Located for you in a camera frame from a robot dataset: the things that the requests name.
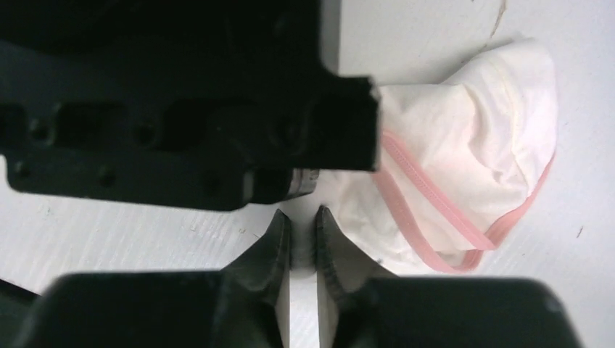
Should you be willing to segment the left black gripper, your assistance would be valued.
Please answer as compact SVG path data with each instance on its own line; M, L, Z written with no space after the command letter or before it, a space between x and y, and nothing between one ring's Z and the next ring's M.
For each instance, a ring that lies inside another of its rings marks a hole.
M373 171L367 77L323 62L338 1L3 1L15 191L232 211Z

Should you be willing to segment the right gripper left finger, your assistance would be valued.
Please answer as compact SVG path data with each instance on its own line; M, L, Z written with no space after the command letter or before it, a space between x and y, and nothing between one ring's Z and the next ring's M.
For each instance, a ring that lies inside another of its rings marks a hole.
M73 273L28 300L11 347L288 347L290 219L220 270Z

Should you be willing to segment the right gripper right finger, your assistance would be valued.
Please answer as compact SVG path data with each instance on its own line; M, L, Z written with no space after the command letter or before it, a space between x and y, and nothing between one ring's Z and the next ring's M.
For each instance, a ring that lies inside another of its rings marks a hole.
M564 306L527 278L398 276L315 216L322 347L580 347Z

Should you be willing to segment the white underwear pink trim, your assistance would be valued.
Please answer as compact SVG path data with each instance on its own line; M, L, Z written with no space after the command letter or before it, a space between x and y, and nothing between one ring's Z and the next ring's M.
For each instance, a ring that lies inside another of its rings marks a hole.
M376 89L379 169L327 171L283 204L310 257L308 227L327 207L352 245L399 276L461 274L497 249L539 193L556 153L549 51L525 38L483 51L436 84Z

